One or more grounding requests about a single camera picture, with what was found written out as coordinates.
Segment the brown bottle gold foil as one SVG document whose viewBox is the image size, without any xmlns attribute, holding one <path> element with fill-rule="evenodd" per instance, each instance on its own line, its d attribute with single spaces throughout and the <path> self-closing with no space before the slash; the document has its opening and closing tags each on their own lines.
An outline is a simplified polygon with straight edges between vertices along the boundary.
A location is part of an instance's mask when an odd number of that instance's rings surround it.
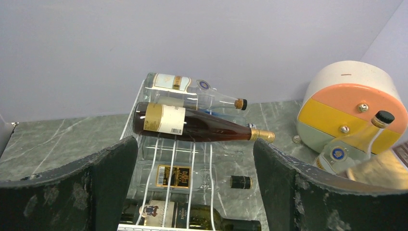
<svg viewBox="0 0 408 231">
<path fill-rule="evenodd" d="M 272 131 L 241 126 L 189 108 L 149 102 L 136 105 L 132 129 L 142 136 L 191 142 L 275 140 Z"/>
</svg>

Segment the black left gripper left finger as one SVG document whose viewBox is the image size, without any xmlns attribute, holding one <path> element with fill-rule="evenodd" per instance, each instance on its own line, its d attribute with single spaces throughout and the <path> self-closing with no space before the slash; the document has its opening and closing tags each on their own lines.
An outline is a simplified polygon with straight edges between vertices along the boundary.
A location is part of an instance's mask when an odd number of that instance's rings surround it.
<svg viewBox="0 0 408 231">
<path fill-rule="evenodd" d="M 1 230 L 117 230 L 137 155 L 128 136 L 61 167 L 2 181 Z"/>
</svg>

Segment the green bottle silver foil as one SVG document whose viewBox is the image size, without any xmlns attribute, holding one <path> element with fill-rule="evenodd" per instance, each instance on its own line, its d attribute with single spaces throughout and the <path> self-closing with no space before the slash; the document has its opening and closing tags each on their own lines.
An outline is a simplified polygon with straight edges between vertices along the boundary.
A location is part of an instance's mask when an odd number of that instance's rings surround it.
<svg viewBox="0 0 408 231">
<path fill-rule="evenodd" d="M 368 185 L 406 190 L 408 188 L 408 164 L 404 160 L 406 156 L 405 152 L 399 155 L 389 150 L 348 168 L 340 175 Z"/>
</svg>

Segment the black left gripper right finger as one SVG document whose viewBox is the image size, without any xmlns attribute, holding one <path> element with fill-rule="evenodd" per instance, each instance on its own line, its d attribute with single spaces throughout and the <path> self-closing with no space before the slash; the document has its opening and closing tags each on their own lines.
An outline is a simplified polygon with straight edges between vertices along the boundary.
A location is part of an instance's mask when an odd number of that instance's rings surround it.
<svg viewBox="0 0 408 231">
<path fill-rule="evenodd" d="M 407 190 L 348 180 L 258 139 L 253 155 L 272 231 L 405 231 Z"/>
</svg>

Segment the clear bottle white gold label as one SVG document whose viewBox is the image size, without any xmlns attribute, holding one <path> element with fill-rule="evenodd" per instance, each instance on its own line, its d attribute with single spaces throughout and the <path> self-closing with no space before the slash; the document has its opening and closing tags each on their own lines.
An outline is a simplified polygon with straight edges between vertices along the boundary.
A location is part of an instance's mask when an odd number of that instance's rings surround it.
<svg viewBox="0 0 408 231">
<path fill-rule="evenodd" d="M 395 117 L 390 112 L 378 111 L 360 131 L 327 143 L 312 165 L 336 175 L 368 161 L 374 141 L 394 120 Z"/>
</svg>

